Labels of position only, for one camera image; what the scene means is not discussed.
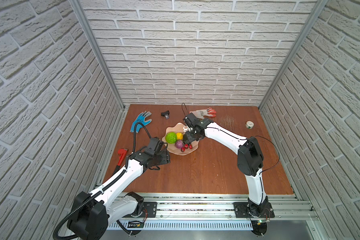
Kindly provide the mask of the green bumpy fake fruit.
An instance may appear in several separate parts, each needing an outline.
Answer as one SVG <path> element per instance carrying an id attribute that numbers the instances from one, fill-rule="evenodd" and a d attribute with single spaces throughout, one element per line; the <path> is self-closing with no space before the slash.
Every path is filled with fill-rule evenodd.
<path id="1" fill-rule="evenodd" d="M 178 140 L 177 134 L 175 132 L 169 132 L 166 134 L 165 140 L 168 144 L 175 144 Z"/>

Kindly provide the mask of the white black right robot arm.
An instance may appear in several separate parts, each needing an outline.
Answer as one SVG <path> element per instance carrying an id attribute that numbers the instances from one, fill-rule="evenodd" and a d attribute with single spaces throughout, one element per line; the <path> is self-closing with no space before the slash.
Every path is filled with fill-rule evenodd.
<path id="1" fill-rule="evenodd" d="M 245 138 L 234 134 L 210 119 L 198 119 L 190 113 L 183 119 L 189 128 L 186 140 L 194 142 L 209 138 L 232 150 L 237 155 L 237 167 L 246 176 L 249 189 L 248 205 L 251 215 L 260 216 L 269 203 L 263 184 L 264 156 L 255 137 Z"/>

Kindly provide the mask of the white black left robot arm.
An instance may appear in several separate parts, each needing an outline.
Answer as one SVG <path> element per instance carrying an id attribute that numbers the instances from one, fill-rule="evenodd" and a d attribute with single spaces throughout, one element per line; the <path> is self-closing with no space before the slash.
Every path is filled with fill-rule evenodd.
<path id="1" fill-rule="evenodd" d="M 127 215 L 138 217 L 143 211 L 143 197 L 128 193 L 119 201 L 116 198 L 146 170 L 159 170 L 160 165 L 168 163 L 167 144 L 150 138 L 147 146 L 133 152 L 126 164 L 100 187 L 75 197 L 71 212 L 56 226 L 53 239 L 99 240 L 110 223 Z"/>

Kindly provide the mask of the yellow fake lemon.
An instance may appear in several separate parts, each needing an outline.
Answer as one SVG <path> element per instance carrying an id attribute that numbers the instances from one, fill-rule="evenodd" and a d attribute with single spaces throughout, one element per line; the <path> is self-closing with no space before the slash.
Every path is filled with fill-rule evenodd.
<path id="1" fill-rule="evenodd" d="M 183 133 L 176 133 L 177 140 L 183 140 L 184 134 Z"/>

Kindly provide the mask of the purple fake passion fruit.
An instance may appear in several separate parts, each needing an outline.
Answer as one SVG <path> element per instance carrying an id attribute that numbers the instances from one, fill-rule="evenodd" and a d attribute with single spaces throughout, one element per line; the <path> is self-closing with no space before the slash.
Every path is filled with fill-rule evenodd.
<path id="1" fill-rule="evenodd" d="M 175 147 L 177 149 L 181 149 L 183 146 L 184 146 L 184 142 L 182 140 L 177 140 L 176 143 L 175 143 Z"/>

